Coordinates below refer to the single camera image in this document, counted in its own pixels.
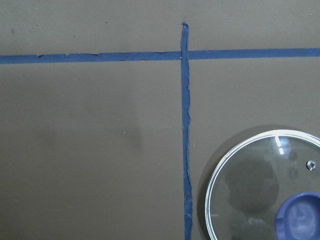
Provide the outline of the glass pot lid blue knob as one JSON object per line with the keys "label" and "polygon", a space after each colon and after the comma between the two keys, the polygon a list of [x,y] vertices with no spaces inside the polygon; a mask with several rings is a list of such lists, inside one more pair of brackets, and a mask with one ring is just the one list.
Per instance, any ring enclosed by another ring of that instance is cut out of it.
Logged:
{"label": "glass pot lid blue knob", "polygon": [[212,240],[317,240],[320,139],[290,129],[266,131],[230,149],[205,196]]}

